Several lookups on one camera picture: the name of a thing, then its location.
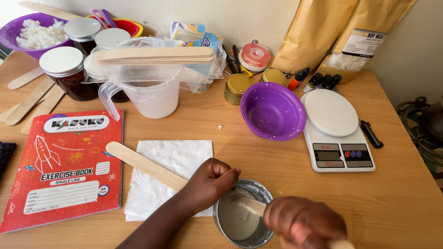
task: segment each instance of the red exercise book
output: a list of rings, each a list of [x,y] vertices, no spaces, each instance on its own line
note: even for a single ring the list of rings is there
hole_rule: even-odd
[[[123,118],[106,111],[34,118],[0,233],[120,208],[123,167],[106,151],[111,141],[123,142]]]

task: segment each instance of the white napkin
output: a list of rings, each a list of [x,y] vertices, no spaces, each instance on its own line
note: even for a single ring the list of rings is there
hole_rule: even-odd
[[[212,141],[139,141],[137,153],[189,180],[197,168],[212,157]],[[144,221],[175,194],[170,187],[134,168],[124,207],[126,221]],[[195,216],[212,216],[212,207]]]

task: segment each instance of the plastic jug handle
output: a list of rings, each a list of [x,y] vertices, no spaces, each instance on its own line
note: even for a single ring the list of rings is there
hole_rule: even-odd
[[[122,90],[122,89],[112,82],[106,82],[105,84],[101,85],[98,90],[98,97],[103,102],[103,105],[105,106],[109,115],[115,121],[120,120],[120,114],[118,114],[118,111],[115,108],[115,105],[111,100],[111,97],[120,90]]]

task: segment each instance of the purple bowl with wax flakes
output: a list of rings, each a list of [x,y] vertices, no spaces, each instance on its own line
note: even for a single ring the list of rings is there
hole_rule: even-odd
[[[295,138],[306,124],[306,111],[299,98],[273,82],[259,82],[246,89],[240,110],[254,134],[274,141]]]
[[[19,18],[16,18],[12,21],[10,21],[9,23],[7,23],[6,25],[3,26],[3,28],[0,29],[0,43],[12,50],[17,50],[17,51],[21,51],[21,52],[25,52],[27,54],[29,54],[30,56],[36,58],[37,60],[40,59],[40,57],[42,57],[42,55],[46,52],[49,51],[53,48],[56,47],[73,47],[73,43],[71,42],[71,40],[66,39],[64,41],[62,41],[61,43],[52,46],[52,47],[47,47],[47,48],[42,48],[42,49],[23,49],[23,48],[19,48],[17,45],[17,40],[16,37],[20,35],[20,30],[23,27],[23,21],[27,20],[27,19],[32,19],[34,21],[39,21],[40,25],[42,27],[49,27],[52,26],[54,24],[54,19],[57,19],[59,21],[63,21],[64,23],[67,23],[67,20],[61,19],[61,18],[57,18],[57,17],[53,17],[47,14],[43,14],[43,13],[34,13],[34,14],[29,14],[29,15],[25,15],[25,16],[21,16]]]

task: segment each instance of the digital kitchen scale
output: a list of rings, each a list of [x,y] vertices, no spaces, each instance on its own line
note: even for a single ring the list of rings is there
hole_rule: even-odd
[[[318,172],[370,172],[374,160],[354,107],[342,95],[316,89],[301,98],[306,109],[303,133]]]

